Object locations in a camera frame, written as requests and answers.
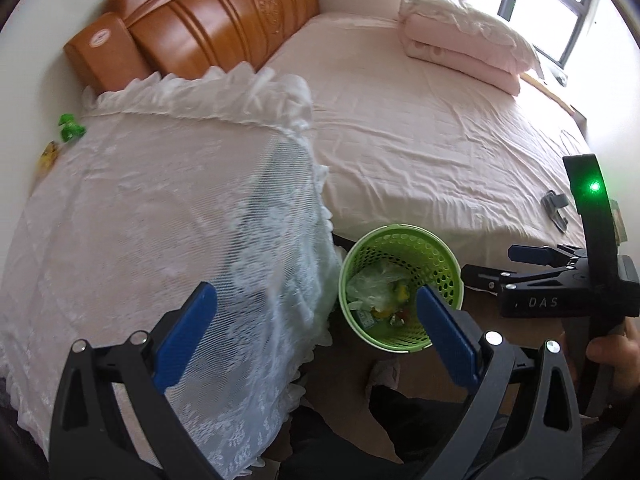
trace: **green trash basket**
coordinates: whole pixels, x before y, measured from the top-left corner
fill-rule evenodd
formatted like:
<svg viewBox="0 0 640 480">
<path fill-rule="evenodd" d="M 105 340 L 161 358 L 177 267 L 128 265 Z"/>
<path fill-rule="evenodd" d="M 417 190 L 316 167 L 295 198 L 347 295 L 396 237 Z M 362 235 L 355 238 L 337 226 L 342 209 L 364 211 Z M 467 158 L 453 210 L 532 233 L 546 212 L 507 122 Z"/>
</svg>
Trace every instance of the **green trash basket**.
<svg viewBox="0 0 640 480">
<path fill-rule="evenodd" d="M 379 323 L 367 332 L 348 309 L 346 287 L 357 272 L 379 260 L 388 260 L 411 273 L 413 310 L 402 327 Z M 388 352 L 417 352 L 431 346 L 431 340 L 415 314 L 415 293 L 426 284 L 437 286 L 451 308 L 459 310 L 462 307 L 464 286 L 460 265 L 442 240 L 411 225 L 381 227 L 362 237 L 347 254 L 338 282 L 340 307 L 353 331 L 375 348 Z"/>
</svg>

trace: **white pillow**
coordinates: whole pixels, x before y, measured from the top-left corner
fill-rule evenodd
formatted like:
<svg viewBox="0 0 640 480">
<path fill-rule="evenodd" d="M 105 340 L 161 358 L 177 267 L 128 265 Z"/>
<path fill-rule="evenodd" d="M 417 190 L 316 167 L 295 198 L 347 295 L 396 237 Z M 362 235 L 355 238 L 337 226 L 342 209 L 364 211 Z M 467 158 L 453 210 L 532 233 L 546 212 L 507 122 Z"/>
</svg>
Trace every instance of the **white pillow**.
<svg viewBox="0 0 640 480">
<path fill-rule="evenodd" d="M 513 75 L 531 68 L 542 74 L 529 41 L 500 16 L 482 12 L 467 0 L 402 0 L 400 21 L 421 32 L 413 37 L 407 30 L 412 40 L 475 57 Z"/>
</svg>

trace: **trash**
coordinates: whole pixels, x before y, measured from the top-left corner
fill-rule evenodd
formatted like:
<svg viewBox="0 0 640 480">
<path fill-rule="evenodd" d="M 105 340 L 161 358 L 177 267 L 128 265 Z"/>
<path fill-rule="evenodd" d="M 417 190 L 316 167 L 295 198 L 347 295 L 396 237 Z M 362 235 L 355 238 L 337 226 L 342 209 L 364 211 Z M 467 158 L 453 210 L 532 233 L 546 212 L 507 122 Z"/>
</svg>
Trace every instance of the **trash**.
<svg viewBox="0 0 640 480">
<path fill-rule="evenodd" d="M 411 297 L 410 281 L 407 270 L 386 260 L 364 267 L 347 283 L 349 310 L 356 312 L 356 319 L 364 329 L 382 320 L 388 320 L 391 326 L 403 326 L 403 317 L 396 313 Z"/>
<path fill-rule="evenodd" d="M 401 326 L 404 326 L 404 319 L 402 319 L 400 316 L 398 316 L 398 314 L 393 314 L 390 318 L 389 318 L 389 325 L 395 327 L 395 328 L 400 328 Z"/>
</svg>

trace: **screw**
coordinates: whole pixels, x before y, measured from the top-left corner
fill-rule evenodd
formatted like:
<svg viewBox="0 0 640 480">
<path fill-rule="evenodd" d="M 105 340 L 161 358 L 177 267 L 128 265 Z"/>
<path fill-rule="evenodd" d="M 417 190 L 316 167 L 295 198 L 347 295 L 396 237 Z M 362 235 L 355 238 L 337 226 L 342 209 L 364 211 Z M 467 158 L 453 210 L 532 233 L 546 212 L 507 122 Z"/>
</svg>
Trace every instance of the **screw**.
<svg viewBox="0 0 640 480">
<path fill-rule="evenodd" d="M 137 332 L 131 334 L 131 337 L 129 337 L 129 341 L 133 345 L 143 345 L 144 343 L 146 343 L 146 340 L 148 338 L 149 334 L 147 332 L 145 332 L 144 330 L 138 330 Z"/>
<path fill-rule="evenodd" d="M 560 345 L 557 341 L 550 340 L 546 342 L 546 349 L 552 354 L 557 354 L 560 351 Z"/>
<path fill-rule="evenodd" d="M 493 346 L 498 346 L 499 344 L 502 344 L 502 336 L 497 332 L 494 332 L 493 330 L 491 332 L 487 332 L 486 334 L 484 334 L 484 338 L 489 344 Z"/>
<path fill-rule="evenodd" d="M 74 353 L 79 354 L 80 352 L 84 352 L 86 350 L 87 345 L 87 341 L 85 341 L 84 339 L 78 339 L 71 345 L 71 349 Z"/>
</svg>

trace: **white lace bedspread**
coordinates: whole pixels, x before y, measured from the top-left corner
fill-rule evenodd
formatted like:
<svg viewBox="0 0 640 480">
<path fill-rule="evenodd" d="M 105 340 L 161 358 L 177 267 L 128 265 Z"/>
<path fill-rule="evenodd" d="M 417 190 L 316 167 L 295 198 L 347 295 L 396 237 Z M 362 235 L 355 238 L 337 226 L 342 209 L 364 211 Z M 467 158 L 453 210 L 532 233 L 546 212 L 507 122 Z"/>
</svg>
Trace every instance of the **white lace bedspread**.
<svg viewBox="0 0 640 480">
<path fill-rule="evenodd" d="M 71 343 L 150 330 L 201 280 L 218 314 L 167 397 L 225 479 L 271 443 L 304 392 L 297 368 L 330 344 L 337 292 L 326 168 L 300 137 L 310 117 L 303 79 L 246 64 L 88 102 L 88 131 L 29 199 L 0 289 L 0 376 L 43 449 Z"/>
</svg>

